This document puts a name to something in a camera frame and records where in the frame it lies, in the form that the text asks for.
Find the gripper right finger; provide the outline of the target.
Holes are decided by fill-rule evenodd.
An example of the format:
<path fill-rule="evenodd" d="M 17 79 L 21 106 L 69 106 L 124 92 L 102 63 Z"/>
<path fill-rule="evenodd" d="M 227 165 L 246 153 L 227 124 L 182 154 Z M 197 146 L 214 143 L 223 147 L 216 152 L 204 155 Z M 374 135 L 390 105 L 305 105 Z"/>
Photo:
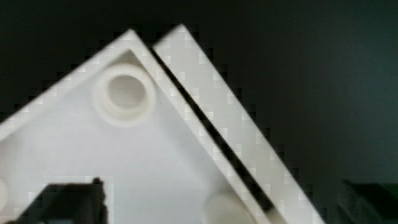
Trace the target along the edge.
<path fill-rule="evenodd" d="M 398 224 L 398 183 L 342 181 L 335 224 Z"/>

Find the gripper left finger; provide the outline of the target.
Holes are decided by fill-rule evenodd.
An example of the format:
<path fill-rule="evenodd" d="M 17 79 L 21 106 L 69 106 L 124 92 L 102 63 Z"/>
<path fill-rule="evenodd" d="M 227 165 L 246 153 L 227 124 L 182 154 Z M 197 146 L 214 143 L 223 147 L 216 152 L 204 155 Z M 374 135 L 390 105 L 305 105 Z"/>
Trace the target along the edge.
<path fill-rule="evenodd" d="M 104 183 L 49 184 L 17 219 L 15 224 L 108 224 Z"/>

